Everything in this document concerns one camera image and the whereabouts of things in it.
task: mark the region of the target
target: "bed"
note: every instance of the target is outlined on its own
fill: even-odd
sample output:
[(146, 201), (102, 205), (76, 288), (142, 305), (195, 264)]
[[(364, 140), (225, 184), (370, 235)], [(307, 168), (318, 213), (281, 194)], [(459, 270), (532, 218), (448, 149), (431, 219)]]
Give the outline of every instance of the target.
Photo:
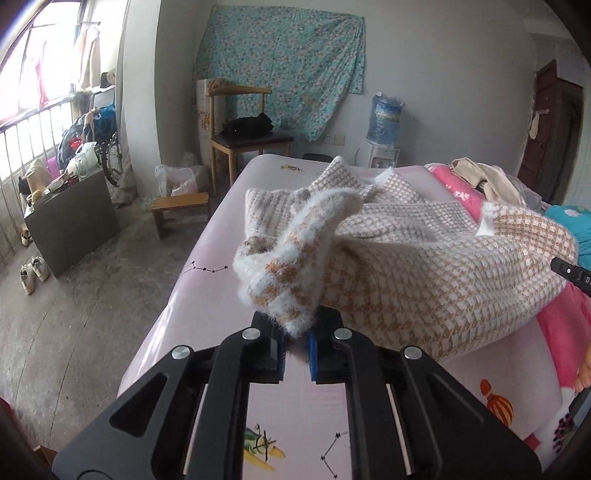
[[(238, 299), (239, 280), (232, 269), (233, 256), (244, 238), (246, 190), (301, 188), (316, 179), (326, 166), (277, 155), (260, 155), (246, 166), (189, 255), (168, 305), (128, 367), (119, 394), (175, 346), (205, 349), (250, 325), (254, 309)], [(360, 177), (379, 173), (368, 168), (353, 169)], [(397, 172), (426, 199), (454, 201), (453, 195), (426, 168), (403, 167)], [(489, 409), (494, 408), (499, 397), (509, 400), (508, 426), (523, 440), (542, 428), (552, 429), (564, 404), (564, 389), (535, 318), (502, 340), (444, 361), (443, 366)], [(281, 388), (252, 385), (250, 395), (247, 427), (253, 432), (264, 430), (267, 437), (277, 441), (275, 445), (284, 457), (244, 462), (245, 478), (350, 478), (348, 418), (342, 385), (313, 384), (309, 366), (288, 356)], [(542, 464), (546, 466), (552, 458), (550, 455), (542, 459)]]

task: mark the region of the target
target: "white sneaker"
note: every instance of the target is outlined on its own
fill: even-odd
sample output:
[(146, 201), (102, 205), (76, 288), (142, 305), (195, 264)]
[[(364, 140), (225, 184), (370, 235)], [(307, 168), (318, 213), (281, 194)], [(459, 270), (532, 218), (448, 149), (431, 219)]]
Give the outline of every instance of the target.
[(39, 280), (45, 281), (47, 277), (49, 277), (49, 268), (41, 257), (33, 257), (31, 259), (31, 265), (33, 266), (33, 271), (39, 277)]
[(33, 266), (27, 262), (21, 267), (21, 284), (27, 295), (35, 291), (35, 274)]

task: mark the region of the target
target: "person's hand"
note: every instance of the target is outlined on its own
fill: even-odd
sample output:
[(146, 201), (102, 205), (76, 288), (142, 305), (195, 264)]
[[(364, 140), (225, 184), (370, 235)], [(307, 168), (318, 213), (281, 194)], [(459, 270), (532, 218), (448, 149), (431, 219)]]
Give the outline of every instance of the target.
[(587, 347), (583, 363), (577, 372), (577, 378), (574, 381), (574, 389), (577, 393), (583, 391), (584, 388), (591, 387), (591, 345)]

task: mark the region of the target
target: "metal screw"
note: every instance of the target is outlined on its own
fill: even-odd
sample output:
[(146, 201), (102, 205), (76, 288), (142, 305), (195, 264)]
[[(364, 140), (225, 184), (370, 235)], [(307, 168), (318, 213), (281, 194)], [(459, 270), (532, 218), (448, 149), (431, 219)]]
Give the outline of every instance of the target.
[(191, 349), (186, 345), (179, 345), (173, 350), (173, 358), (175, 360), (182, 360), (183, 358), (187, 358), (191, 353)]
[(256, 340), (261, 336), (261, 331), (258, 328), (250, 327), (242, 331), (242, 338), (245, 340)]
[(337, 328), (335, 330), (335, 338), (337, 340), (349, 340), (353, 336), (353, 332), (348, 328)]
[(404, 349), (404, 356), (409, 360), (418, 360), (423, 356), (423, 352), (419, 347), (408, 346)]

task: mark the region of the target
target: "teal blanket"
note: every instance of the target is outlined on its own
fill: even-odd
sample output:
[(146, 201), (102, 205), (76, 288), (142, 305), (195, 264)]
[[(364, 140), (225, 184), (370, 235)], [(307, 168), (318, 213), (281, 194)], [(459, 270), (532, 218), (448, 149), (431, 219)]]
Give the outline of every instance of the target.
[[(274, 125), (318, 139), (347, 92), (362, 93), (362, 17), (291, 7), (215, 5), (193, 79), (225, 78), (269, 86), (265, 113)], [(228, 97), (228, 119), (258, 114), (258, 95)]]
[(579, 242), (579, 265), (591, 270), (591, 212), (574, 205), (552, 205), (544, 216), (565, 226)]

